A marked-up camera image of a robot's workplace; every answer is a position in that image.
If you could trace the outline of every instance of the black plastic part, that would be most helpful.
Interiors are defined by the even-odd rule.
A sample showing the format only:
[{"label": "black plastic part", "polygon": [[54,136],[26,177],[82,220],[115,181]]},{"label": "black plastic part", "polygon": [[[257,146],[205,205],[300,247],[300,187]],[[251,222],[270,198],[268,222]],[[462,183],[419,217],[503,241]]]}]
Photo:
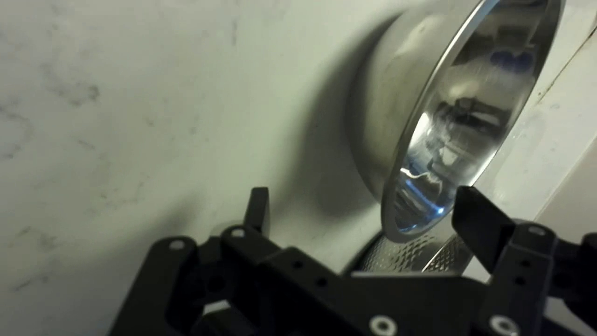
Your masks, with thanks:
[{"label": "black plastic part", "polygon": [[475,317],[479,332],[492,332],[494,316],[513,321],[520,334],[539,334],[548,295],[555,235],[535,224],[516,228],[490,278]]},{"label": "black plastic part", "polygon": [[111,336],[179,336],[166,316],[177,278],[194,248],[195,243],[188,237],[164,239],[151,247],[110,331]]},{"label": "black plastic part", "polygon": [[365,247],[361,247],[360,252],[348,261],[341,275],[350,276],[354,271],[361,271],[365,260],[382,239],[386,239],[382,232],[374,233],[373,239]]},{"label": "black plastic part", "polygon": [[253,189],[244,213],[244,226],[257,233],[268,230],[268,189]]},{"label": "black plastic part", "polygon": [[[570,334],[542,317],[548,295],[597,327],[597,235],[576,247],[539,224],[514,226],[473,189],[460,189],[453,226],[492,271],[488,286],[453,276],[337,276],[263,237],[264,220],[266,191],[255,189],[242,226],[201,247],[186,237],[158,241],[111,336],[374,334],[373,317],[389,319],[397,336],[464,336],[496,334],[496,316],[522,336]],[[205,314],[216,303],[229,308]]]},{"label": "black plastic part", "polygon": [[460,187],[451,226],[483,267],[492,273],[516,224],[477,189]]}]

